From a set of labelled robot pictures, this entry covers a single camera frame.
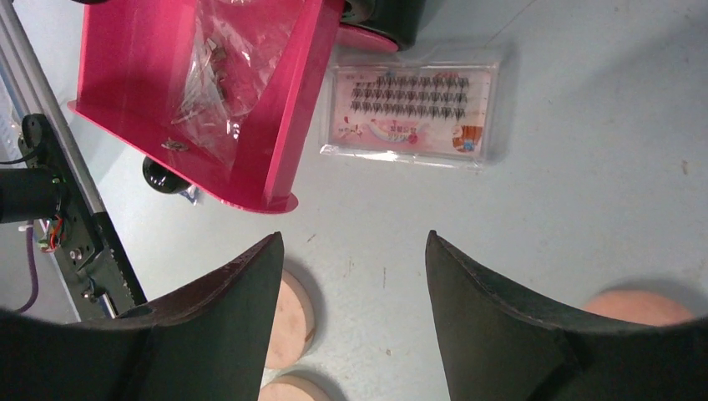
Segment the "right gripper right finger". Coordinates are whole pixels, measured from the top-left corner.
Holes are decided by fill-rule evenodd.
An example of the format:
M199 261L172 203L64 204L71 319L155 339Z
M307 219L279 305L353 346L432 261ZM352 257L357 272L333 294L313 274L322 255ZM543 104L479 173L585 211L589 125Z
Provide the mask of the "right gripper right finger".
M431 231L425 251L453 400L704 400L707 321L651 327L535 292Z

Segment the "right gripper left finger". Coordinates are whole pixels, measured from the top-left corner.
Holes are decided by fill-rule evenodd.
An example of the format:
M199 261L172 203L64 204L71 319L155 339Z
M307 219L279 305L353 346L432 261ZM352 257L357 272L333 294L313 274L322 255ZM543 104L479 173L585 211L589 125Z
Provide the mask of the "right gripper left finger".
M1 314L4 400L255 400L281 286L273 233L114 319Z

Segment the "large beige sponge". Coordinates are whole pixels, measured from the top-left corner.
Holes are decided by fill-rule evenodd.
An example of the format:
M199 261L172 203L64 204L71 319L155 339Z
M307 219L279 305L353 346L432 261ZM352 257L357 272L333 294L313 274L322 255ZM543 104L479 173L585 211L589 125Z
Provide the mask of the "large beige sponge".
M283 271L265 367L279 370L297 363L309 350L315 333L316 317L308 292L291 273Z

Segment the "orange round sponge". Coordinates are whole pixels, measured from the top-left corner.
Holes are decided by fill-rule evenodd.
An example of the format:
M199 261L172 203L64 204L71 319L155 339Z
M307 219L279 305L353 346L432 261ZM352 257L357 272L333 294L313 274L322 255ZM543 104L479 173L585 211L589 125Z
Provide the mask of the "orange round sponge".
M599 316L649 326L669 326L695 317L687 307L668 297L643 290L609 290L583 307Z

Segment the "false eyelash case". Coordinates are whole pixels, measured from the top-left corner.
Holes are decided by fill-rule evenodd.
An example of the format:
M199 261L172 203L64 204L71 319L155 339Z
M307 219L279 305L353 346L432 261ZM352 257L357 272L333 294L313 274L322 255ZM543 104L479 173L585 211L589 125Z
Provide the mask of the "false eyelash case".
M477 170L487 159L498 62L331 66L323 155Z

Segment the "clear bag of clips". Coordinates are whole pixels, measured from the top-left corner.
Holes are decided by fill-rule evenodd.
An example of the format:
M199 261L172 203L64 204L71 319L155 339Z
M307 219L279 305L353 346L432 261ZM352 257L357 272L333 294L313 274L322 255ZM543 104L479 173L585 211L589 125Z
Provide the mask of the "clear bag of clips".
M170 124L230 167L242 126L276 71L302 1L198 1Z

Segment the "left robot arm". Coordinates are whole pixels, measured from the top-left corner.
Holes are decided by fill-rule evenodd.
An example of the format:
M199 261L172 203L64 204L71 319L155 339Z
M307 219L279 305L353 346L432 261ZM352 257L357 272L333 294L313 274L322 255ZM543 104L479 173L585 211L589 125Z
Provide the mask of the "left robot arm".
M49 170L1 169L1 223L55 217L66 195L63 182Z

